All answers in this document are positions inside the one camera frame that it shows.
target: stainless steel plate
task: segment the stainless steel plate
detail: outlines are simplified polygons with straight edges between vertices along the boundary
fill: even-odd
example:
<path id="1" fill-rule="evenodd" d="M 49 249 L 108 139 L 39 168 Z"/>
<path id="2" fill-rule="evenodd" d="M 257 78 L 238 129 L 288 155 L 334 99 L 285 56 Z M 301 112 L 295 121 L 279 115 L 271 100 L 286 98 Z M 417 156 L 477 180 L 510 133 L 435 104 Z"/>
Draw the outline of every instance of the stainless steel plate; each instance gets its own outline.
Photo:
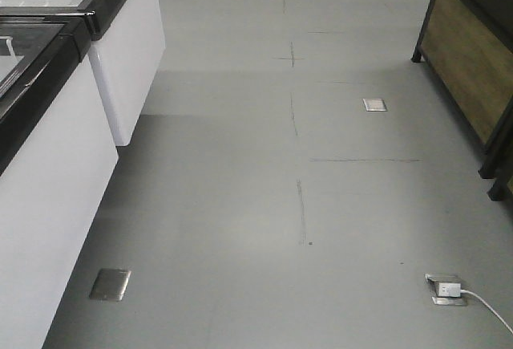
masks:
<path id="1" fill-rule="evenodd" d="M 466 306 L 467 300 L 464 298 L 449 298 L 449 297 L 431 297 L 435 305 L 444 306 Z"/>
<path id="2" fill-rule="evenodd" d="M 379 98 L 363 99 L 363 103 L 366 106 L 368 112 L 383 112 L 388 111 L 386 109 L 385 101 Z"/>
<path id="3" fill-rule="evenodd" d="M 130 270 L 101 269 L 96 277 L 90 299 L 99 301 L 121 301 L 130 279 Z"/>

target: cabinet leg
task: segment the cabinet leg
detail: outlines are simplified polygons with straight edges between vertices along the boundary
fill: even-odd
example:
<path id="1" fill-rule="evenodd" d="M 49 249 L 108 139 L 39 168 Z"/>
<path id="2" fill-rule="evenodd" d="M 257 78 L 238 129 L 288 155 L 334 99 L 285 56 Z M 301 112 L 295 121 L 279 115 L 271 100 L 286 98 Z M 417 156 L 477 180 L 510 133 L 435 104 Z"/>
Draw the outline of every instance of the cabinet leg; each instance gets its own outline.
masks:
<path id="1" fill-rule="evenodd" d="M 493 201 L 504 201 L 506 199 L 506 192 L 502 185 L 500 185 L 498 182 L 495 182 L 495 184 L 488 192 L 488 196 Z"/>
<path id="2" fill-rule="evenodd" d="M 422 59 L 422 54 L 418 50 L 418 48 L 415 48 L 414 55 L 411 57 L 411 61 L 414 63 L 420 63 Z"/>

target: power plug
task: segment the power plug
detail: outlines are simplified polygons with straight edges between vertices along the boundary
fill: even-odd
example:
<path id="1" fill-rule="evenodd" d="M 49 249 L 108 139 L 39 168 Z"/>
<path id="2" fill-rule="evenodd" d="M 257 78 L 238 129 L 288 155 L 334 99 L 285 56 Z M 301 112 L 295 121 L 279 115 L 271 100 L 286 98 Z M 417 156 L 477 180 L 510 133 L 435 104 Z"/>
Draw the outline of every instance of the power plug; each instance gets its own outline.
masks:
<path id="1" fill-rule="evenodd" d="M 461 282 L 436 282 L 434 290 L 438 297 L 460 298 L 462 296 Z"/>

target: wooden panel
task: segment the wooden panel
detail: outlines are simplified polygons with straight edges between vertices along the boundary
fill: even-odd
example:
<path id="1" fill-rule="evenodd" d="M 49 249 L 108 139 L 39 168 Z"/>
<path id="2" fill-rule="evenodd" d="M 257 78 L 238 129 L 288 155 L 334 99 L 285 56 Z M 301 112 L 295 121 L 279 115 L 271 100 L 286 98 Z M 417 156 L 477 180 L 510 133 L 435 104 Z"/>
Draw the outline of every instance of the wooden panel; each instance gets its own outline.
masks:
<path id="1" fill-rule="evenodd" d="M 486 143 L 513 96 L 513 54 L 460 0 L 436 0 L 421 48 Z"/>

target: wooden cabinet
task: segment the wooden cabinet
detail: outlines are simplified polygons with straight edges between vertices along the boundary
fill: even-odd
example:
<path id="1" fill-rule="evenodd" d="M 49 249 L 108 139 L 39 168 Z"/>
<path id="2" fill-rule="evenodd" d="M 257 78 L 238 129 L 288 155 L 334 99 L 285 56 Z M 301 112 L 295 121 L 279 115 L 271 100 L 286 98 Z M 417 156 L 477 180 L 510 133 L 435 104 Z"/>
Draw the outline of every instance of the wooden cabinet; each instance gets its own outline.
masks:
<path id="1" fill-rule="evenodd" d="M 424 57 L 475 133 L 482 177 L 495 175 L 513 136 L 513 13 L 502 6 L 509 1 L 431 0 L 412 58 Z"/>

